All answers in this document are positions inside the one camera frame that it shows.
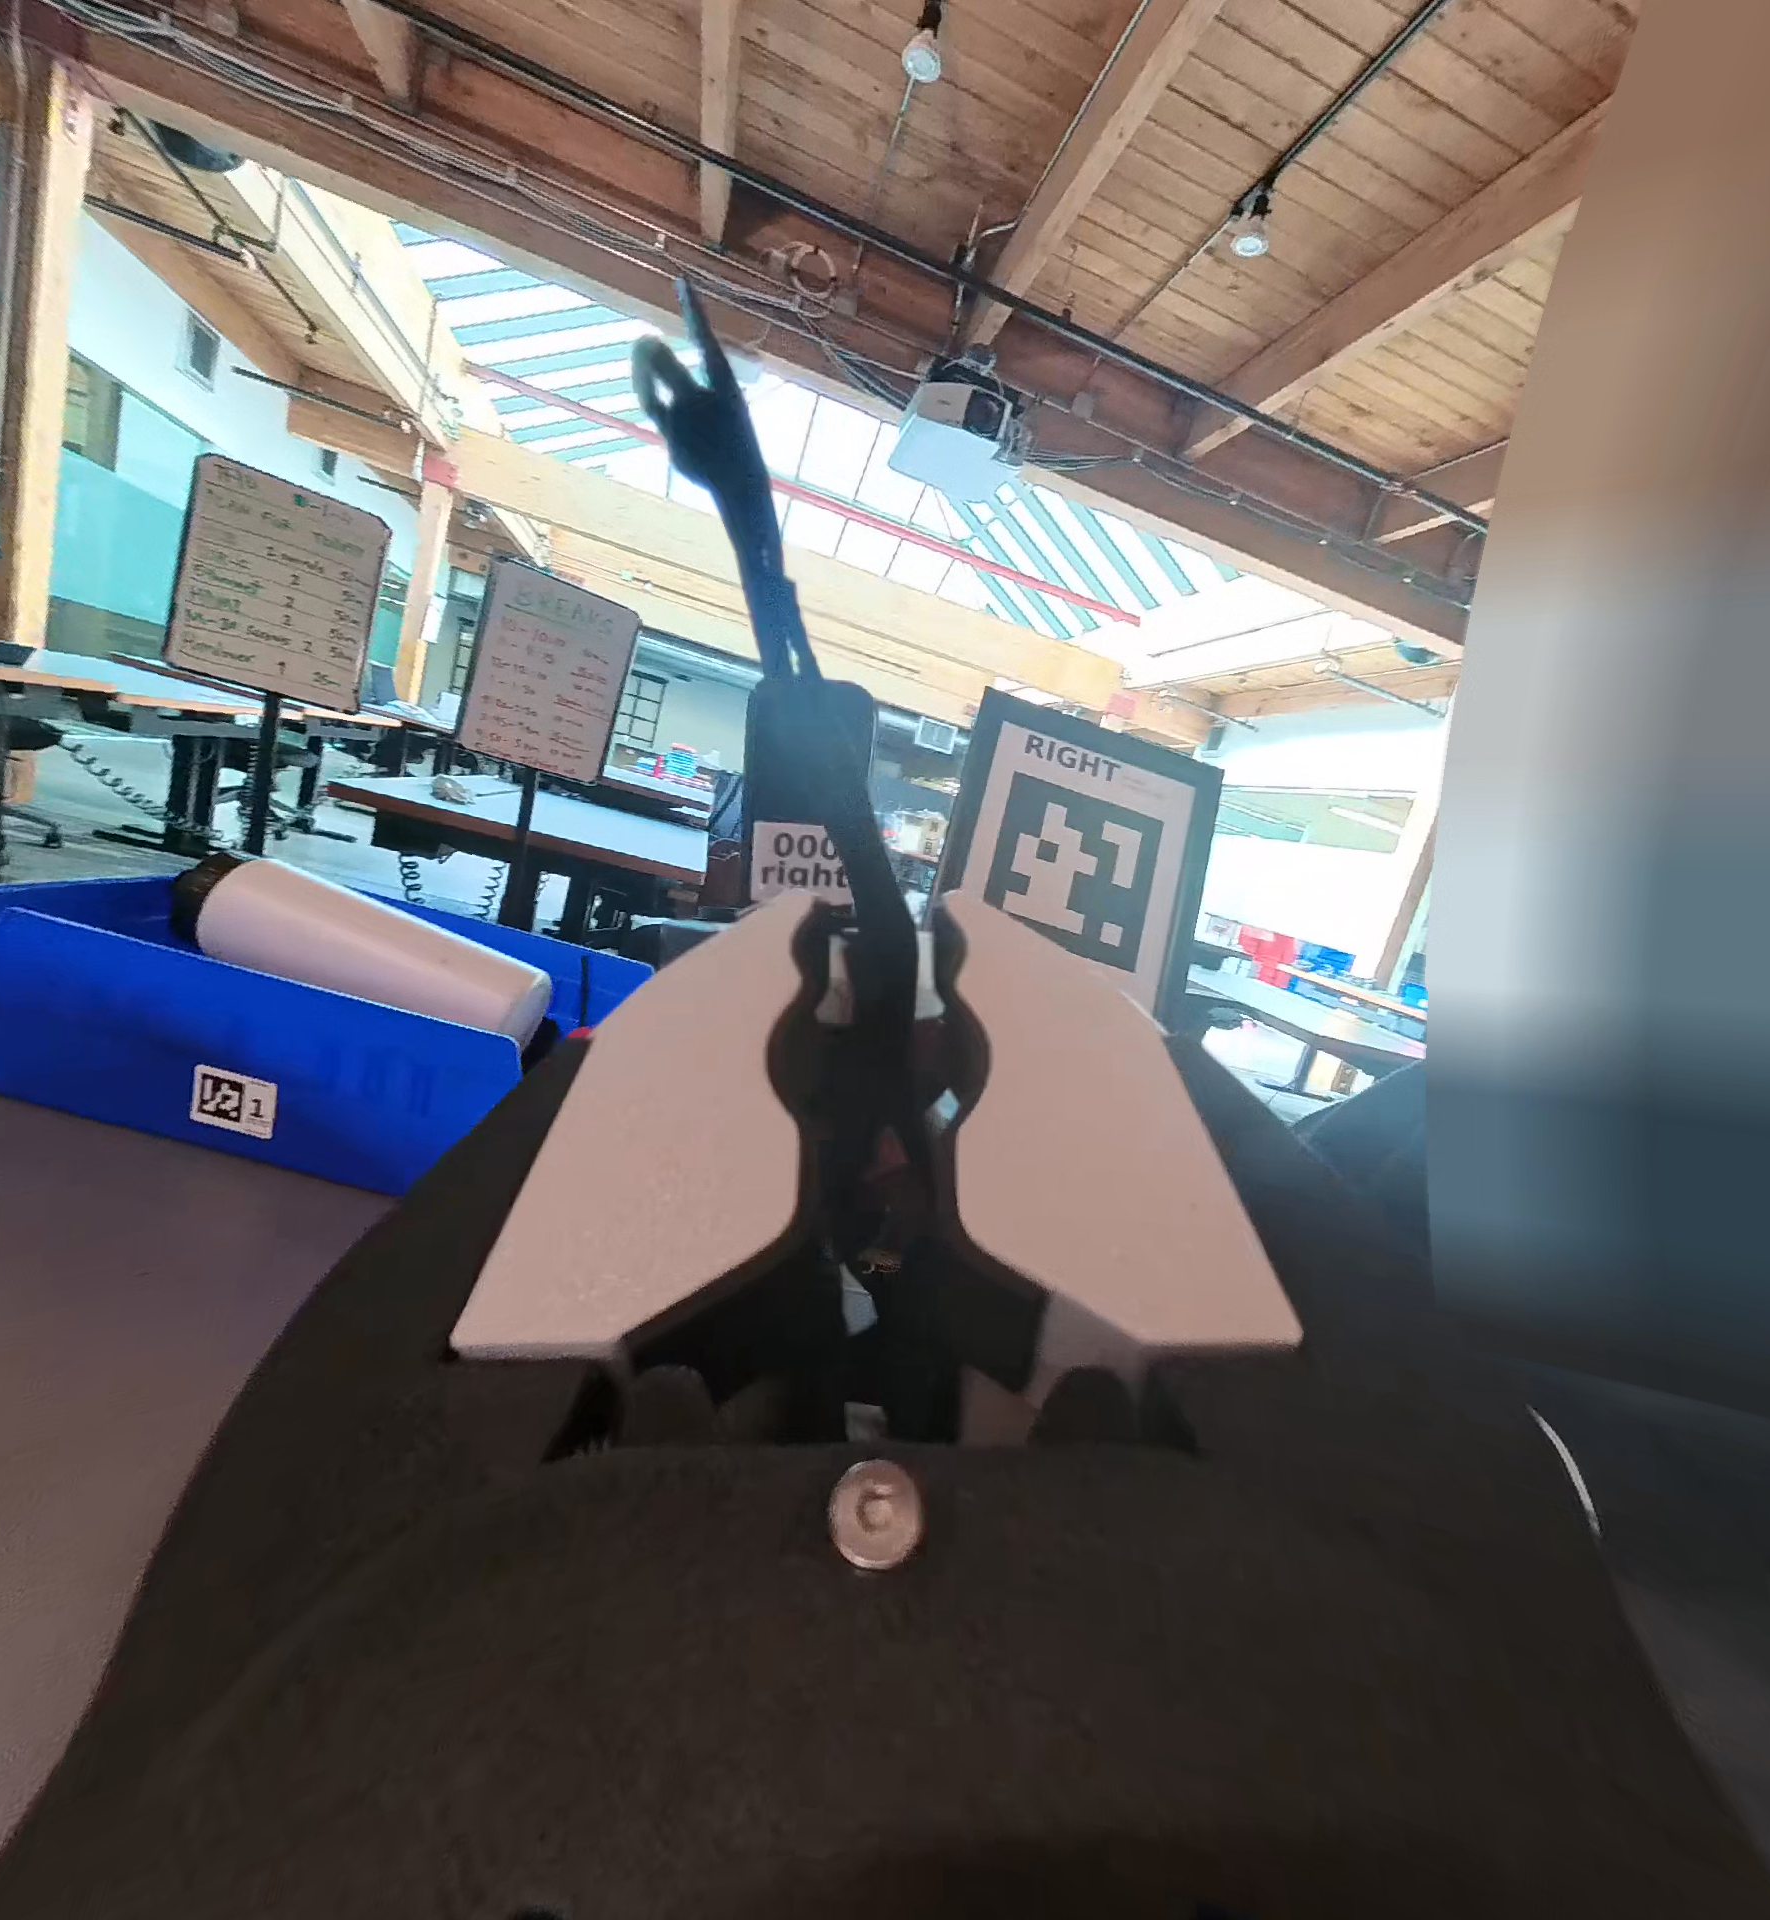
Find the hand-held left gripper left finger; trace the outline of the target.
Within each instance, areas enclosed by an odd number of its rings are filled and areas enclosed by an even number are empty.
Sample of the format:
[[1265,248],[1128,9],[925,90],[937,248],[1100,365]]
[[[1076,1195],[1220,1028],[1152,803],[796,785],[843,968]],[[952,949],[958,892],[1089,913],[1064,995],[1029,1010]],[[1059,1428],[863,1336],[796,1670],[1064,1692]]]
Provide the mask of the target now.
[[805,1243],[805,1147],[773,1038],[805,1006],[812,908],[755,908],[596,1028],[452,1328],[456,1357],[626,1368]]

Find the blue plastic bin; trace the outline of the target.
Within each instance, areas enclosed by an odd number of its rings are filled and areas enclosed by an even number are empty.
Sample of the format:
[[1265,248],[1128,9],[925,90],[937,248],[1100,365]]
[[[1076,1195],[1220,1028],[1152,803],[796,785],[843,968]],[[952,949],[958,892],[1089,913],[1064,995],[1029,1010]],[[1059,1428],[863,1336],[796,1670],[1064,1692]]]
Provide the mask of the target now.
[[170,933],[167,875],[0,886],[0,1099],[405,1195],[566,1028],[652,979],[609,949],[405,913],[547,971],[538,1038],[205,961]]

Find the whiteboard with green heading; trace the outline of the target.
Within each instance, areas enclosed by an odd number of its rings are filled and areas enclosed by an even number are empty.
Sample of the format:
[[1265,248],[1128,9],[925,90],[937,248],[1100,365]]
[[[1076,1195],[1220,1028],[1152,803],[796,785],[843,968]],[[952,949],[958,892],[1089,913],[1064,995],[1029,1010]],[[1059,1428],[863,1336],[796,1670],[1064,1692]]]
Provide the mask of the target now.
[[456,741],[542,776],[601,785],[634,666],[639,610],[497,552],[470,649]]

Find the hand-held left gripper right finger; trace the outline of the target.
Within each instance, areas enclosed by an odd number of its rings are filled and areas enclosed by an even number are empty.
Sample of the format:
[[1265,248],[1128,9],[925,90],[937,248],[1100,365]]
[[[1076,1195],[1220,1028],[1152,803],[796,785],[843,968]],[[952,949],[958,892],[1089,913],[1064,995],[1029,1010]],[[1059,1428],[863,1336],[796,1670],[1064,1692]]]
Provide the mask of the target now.
[[1046,1401],[1068,1373],[1135,1390],[1158,1357],[1303,1349],[1166,1028],[974,898],[943,898],[937,933],[958,933],[950,1021],[980,1068],[950,1131],[958,1251],[1014,1304],[1014,1345],[971,1373]]

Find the white bottle with black cap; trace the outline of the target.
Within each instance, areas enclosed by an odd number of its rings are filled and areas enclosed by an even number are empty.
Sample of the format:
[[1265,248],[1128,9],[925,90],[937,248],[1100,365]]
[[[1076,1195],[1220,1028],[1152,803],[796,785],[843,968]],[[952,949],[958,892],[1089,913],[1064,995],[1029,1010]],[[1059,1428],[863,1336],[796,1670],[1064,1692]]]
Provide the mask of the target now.
[[170,933],[205,961],[512,1043],[529,1043],[554,1006],[547,971],[276,859],[211,850],[182,870]]

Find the ceiling projector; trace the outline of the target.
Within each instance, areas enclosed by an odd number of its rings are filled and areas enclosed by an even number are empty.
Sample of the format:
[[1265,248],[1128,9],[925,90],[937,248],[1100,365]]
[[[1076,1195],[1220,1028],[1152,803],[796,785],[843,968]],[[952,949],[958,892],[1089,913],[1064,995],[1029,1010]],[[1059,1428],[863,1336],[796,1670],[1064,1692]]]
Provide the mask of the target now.
[[1033,406],[991,369],[991,346],[943,355],[896,417],[885,466],[952,500],[985,500],[1033,450]]

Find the wooden desk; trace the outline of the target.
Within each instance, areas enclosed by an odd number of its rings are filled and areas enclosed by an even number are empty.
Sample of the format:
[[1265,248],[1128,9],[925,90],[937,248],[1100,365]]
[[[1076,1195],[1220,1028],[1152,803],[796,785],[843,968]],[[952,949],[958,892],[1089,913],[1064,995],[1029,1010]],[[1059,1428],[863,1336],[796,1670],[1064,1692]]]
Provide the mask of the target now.
[[377,741],[384,733],[401,733],[405,722],[387,706],[337,714],[316,701],[280,701],[276,691],[231,691],[199,685],[162,666],[130,661],[74,661],[74,658],[26,658],[0,661],[0,875],[3,875],[3,770],[11,770],[11,733],[65,733],[65,723],[96,723],[113,734],[152,734],[170,750],[170,790],[152,803],[152,833],[137,833],[151,850],[170,859],[205,859],[219,850],[219,776],[231,752],[252,752],[252,795],[247,795],[247,843],[263,850],[276,829],[266,776],[280,763],[280,750],[297,750],[306,763],[303,803],[289,829],[306,829],[306,801],[317,790],[317,750],[328,741]]

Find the grey top desk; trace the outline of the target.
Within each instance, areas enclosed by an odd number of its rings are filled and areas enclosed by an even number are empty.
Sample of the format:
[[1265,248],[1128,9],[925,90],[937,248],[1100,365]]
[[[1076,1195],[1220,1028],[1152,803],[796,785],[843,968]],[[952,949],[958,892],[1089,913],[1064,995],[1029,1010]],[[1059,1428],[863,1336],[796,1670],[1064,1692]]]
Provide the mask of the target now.
[[1303,1059],[1294,1059],[1291,1077],[1273,1083],[1273,1093],[1291,1093],[1291,1099],[1327,1099],[1327,1093],[1305,1093],[1319,1059],[1330,1059],[1338,1068],[1363,1075],[1363,1077],[1415,1068],[1430,1059],[1424,1038],[1403,1038],[1403,1036],[1393,1036],[1383,1021],[1363,1021],[1354,1010],[1319,1006],[1305,995],[1265,988],[1254,979],[1225,979],[1225,971],[1202,971],[1200,981],[1189,981],[1180,1019],[1200,1019],[1213,1028],[1264,1021],[1264,1028],[1294,1038]]
[[668,892],[703,892],[709,829],[662,822],[643,809],[596,803],[578,795],[526,795],[521,785],[460,776],[470,801],[442,801],[436,776],[337,776],[328,801],[373,809],[373,843],[394,859],[483,859],[506,877],[497,928],[538,933],[542,877],[566,877],[566,944],[621,933],[662,913]]

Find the framed code sign on stand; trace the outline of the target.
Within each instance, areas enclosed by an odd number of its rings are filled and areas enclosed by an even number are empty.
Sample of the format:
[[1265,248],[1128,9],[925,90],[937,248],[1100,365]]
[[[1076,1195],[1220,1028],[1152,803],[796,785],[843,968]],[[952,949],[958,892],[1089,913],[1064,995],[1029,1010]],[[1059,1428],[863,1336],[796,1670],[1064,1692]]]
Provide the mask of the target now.
[[1033,928],[1178,1028],[1215,803],[1215,763],[985,691],[933,898]]

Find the whiteboard with black heading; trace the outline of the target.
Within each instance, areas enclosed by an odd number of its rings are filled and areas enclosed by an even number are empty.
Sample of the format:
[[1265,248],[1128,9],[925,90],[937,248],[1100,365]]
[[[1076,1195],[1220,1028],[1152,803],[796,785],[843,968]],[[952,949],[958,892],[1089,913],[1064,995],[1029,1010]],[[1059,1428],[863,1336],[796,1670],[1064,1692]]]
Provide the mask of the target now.
[[387,520],[224,450],[194,457],[167,666],[259,691],[247,850],[266,843],[276,741],[289,714],[362,714]]

